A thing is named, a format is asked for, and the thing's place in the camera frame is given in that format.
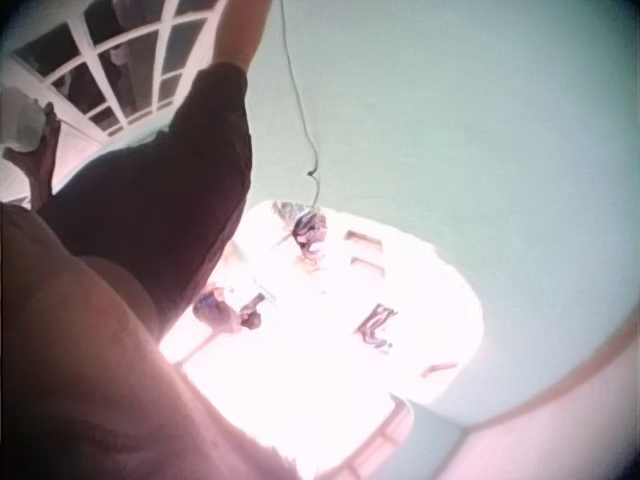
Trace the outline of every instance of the person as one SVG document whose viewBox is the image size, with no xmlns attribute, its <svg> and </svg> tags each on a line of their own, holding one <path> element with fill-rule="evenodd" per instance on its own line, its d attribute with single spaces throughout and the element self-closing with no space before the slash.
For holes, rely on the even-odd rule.
<svg viewBox="0 0 640 480">
<path fill-rule="evenodd" d="M 158 348 L 242 215 L 246 72 L 270 4 L 228 0 L 165 135 L 92 161 L 37 213 L 2 205 L 4 476 L 298 478 Z"/>
<path fill-rule="evenodd" d="M 242 330 L 243 317 L 225 301 L 224 288 L 207 285 L 193 303 L 193 316 L 213 333 L 234 334 Z"/>
</svg>

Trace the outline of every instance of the window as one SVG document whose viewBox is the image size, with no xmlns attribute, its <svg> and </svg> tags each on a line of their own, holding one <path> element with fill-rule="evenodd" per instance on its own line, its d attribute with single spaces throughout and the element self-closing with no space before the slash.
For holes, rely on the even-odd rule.
<svg viewBox="0 0 640 480">
<path fill-rule="evenodd" d="M 84 13 L 94 45 L 144 25 L 159 22 L 163 0 L 95 0 Z"/>
<path fill-rule="evenodd" d="M 100 110 L 92 117 L 89 117 L 89 119 L 105 132 L 118 125 L 118 119 L 113 113 L 113 110 L 111 110 L 111 107 L 106 107 L 103 110 Z"/>
<path fill-rule="evenodd" d="M 162 82 L 160 82 L 160 93 L 158 102 L 162 103 L 173 98 L 173 96 L 176 94 L 176 90 L 178 89 L 180 77 L 181 75 L 173 75 L 169 78 L 165 78 L 164 80 L 162 80 Z"/>
<path fill-rule="evenodd" d="M 194 20 L 173 26 L 162 67 L 163 74 L 175 72 L 185 67 L 204 23 L 205 20 Z"/>
<path fill-rule="evenodd" d="M 86 63 L 62 75 L 53 86 L 82 113 L 89 113 L 106 103 Z"/>
<path fill-rule="evenodd" d="M 217 0 L 180 0 L 176 16 L 185 13 L 201 12 L 203 10 L 211 10 L 217 3 Z"/>
<path fill-rule="evenodd" d="M 27 43 L 15 54 L 43 77 L 80 55 L 69 26 L 64 23 Z"/>
<path fill-rule="evenodd" d="M 151 32 L 100 54 L 102 68 L 126 117 L 151 106 L 157 39 L 158 32 Z"/>
</svg>

